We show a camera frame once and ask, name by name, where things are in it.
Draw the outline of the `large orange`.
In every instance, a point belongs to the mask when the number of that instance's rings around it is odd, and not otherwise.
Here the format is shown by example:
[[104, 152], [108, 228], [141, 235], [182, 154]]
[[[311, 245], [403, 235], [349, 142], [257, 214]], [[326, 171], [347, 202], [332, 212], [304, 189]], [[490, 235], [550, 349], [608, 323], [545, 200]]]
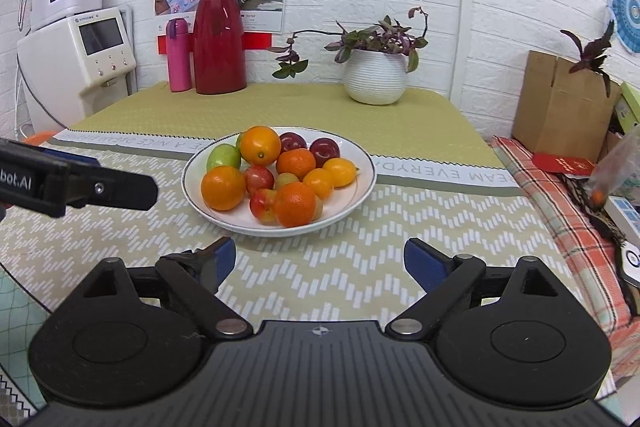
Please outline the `large orange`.
[[240, 153], [247, 164], [268, 167], [280, 156], [279, 135], [269, 127], [251, 127], [242, 133]]
[[205, 204], [216, 211], [238, 207], [246, 192], [243, 173], [232, 166], [210, 169], [201, 181], [201, 195]]

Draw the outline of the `small red-orange fruit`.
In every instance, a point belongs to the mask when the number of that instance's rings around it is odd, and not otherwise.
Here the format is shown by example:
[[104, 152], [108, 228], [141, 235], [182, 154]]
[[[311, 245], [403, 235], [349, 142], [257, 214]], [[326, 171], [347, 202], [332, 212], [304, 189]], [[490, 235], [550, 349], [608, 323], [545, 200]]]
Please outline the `small red-orange fruit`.
[[273, 225], [277, 222], [274, 213], [274, 200], [277, 192], [271, 188], [260, 188], [250, 196], [250, 212], [263, 225]]

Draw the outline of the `red pink apple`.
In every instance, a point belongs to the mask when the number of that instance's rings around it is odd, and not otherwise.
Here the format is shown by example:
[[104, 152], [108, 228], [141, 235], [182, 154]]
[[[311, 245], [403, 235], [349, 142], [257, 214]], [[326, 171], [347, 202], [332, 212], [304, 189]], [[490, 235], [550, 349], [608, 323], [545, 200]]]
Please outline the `red pink apple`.
[[272, 190], [274, 185], [273, 173], [264, 166], [250, 166], [243, 172], [246, 191], [253, 196], [257, 191], [265, 188]]

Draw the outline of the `textured tangerine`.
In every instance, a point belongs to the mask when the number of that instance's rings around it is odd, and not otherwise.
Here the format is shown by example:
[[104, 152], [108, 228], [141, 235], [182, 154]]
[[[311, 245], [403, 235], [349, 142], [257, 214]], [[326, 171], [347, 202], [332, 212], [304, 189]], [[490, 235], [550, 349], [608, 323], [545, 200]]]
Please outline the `textured tangerine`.
[[316, 194], [303, 182], [285, 185], [277, 191], [274, 213], [277, 221], [285, 228], [309, 225], [314, 215]]
[[308, 173], [317, 168], [316, 158], [306, 148], [294, 148], [283, 152], [276, 164], [277, 173], [291, 173], [303, 180]]

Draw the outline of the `green mango-shaped fruit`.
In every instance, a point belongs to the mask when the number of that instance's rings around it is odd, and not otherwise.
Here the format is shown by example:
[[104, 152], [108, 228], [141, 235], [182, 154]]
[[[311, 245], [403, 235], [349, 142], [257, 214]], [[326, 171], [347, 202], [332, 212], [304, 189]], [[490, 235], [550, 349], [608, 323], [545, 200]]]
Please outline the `green mango-shaped fruit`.
[[206, 171], [213, 170], [217, 167], [233, 167], [239, 169], [241, 162], [242, 157], [240, 150], [235, 145], [221, 143], [209, 152], [206, 160]]

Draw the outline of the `small smooth orange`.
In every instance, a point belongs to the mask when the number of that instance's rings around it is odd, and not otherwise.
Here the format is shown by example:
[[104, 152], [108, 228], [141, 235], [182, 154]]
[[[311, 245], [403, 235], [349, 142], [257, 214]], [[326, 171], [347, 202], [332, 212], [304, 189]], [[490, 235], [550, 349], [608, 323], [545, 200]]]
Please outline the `small smooth orange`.
[[309, 186], [321, 200], [327, 200], [334, 191], [334, 181], [329, 171], [316, 168], [304, 176], [303, 184]]

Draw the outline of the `dark red plum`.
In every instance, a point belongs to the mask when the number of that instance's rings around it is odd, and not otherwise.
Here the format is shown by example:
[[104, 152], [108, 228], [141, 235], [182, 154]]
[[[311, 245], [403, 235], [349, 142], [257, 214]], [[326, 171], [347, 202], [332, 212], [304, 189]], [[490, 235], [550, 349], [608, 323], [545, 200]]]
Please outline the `dark red plum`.
[[289, 152], [290, 150], [306, 150], [307, 142], [299, 134], [295, 132], [284, 132], [279, 136], [281, 143], [281, 153]]
[[311, 154], [314, 155], [316, 167], [322, 168], [330, 159], [340, 158], [341, 151], [337, 143], [330, 138], [319, 138], [312, 142], [309, 147]]

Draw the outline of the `white water dispenser machine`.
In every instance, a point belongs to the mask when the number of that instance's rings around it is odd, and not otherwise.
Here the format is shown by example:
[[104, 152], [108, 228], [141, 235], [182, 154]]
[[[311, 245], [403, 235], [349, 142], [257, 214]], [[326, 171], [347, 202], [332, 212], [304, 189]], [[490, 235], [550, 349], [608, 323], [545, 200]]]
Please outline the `white water dispenser machine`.
[[136, 69], [122, 9], [103, 0], [30, 0], [17, 66], [35, 132], [58, 131], [130, 95]]

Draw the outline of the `green apple on plate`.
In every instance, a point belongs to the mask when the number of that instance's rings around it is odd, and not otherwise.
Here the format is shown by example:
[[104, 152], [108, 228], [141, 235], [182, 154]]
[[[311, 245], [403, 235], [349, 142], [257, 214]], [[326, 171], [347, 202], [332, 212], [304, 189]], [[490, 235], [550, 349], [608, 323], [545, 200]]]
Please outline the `green apple on plate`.
[[243, 132], [239, 133], [238, 137], [236, 138], [235, 141], [235, 147], [238, 151], [241, 150], [241, 143], [242, 143], [242, 139], [243, 139]]

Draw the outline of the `plaid red cloth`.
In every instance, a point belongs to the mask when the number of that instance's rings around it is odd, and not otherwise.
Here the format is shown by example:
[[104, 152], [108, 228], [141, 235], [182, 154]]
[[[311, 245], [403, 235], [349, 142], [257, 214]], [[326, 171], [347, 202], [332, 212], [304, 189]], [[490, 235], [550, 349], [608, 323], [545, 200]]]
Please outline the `plaid red cloth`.
[[518, 141], [496, 136], [491, 147], [540, 213], [587, 308], [612, 346], [616, 381], [639, 374], [639, 293], [622, 282], [614, 262], [616, 248], [589, 221], [566, 185], [533, 163]]

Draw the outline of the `pink thermos bottle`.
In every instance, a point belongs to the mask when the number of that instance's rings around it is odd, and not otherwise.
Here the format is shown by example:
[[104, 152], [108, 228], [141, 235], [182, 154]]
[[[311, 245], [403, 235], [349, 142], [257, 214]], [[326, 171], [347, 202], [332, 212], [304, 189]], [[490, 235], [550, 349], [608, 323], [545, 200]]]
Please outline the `pink thermos bottle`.
[[186, 20], [181, 17], [170, 20], [166, 25], [165, 37], [170, 91], [188, 91], [192, 88], [192, 80], [189, 26]]

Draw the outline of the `clear plastic bag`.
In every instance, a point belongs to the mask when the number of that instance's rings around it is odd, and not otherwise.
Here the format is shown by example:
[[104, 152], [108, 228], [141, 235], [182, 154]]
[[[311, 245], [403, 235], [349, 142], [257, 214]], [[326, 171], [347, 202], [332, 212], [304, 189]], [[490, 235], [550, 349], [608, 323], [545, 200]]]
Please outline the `clear plastic bag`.
[[610, 196], [639, 206], [639, 135], [626, 135], [594, 168], [587, 182], [592, 208], [603, 208]]

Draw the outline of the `white ribbed plant pot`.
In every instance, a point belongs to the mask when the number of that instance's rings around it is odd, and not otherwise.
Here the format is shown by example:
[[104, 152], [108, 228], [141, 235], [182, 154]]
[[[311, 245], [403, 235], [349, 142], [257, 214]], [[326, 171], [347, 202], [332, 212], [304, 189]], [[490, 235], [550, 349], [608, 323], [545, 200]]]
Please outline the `white ribbed plant pot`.
[[401, 54], [353, 50], [343, 70], [343, 86], [356, 102], [384, 106], [396, 103], [408, 84]]

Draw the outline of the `green yellow box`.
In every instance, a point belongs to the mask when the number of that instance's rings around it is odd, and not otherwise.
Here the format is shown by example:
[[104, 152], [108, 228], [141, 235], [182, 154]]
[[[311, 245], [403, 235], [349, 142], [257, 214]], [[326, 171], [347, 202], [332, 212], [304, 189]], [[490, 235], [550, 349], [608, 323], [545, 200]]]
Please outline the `green yellow box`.
[[625, 134], [640, 124], [640, 92], [637, 88], [626, 82], [620, 86], [615, 114]]

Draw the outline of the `purple plant by box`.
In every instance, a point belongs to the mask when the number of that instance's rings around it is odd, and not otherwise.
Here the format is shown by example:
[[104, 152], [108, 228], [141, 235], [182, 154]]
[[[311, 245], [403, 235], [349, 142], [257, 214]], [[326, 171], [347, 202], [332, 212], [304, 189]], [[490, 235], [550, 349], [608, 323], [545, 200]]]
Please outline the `purple plant by box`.
[[610, 20], [606, 25], [603, 35], [597, 39], [588, 42], [585, 46], [582, 45], [580, 39], [566, 29], [561, 29], [560, 33], [567, 36], [574, 42], [574, 45], [579, 52], [579, 61], [570, 66], [568, 72], [570, 74], [576, 74], [582, 70], [591, 70], [599, 75], [604, 83], [605, 94], [609, 98], [611, 96], [612, 80], [610, 75], [603, 70], [603, 63], [606, 60], [605, 51], [612, 46], [611, 39], [614, 34], [615, 22]]

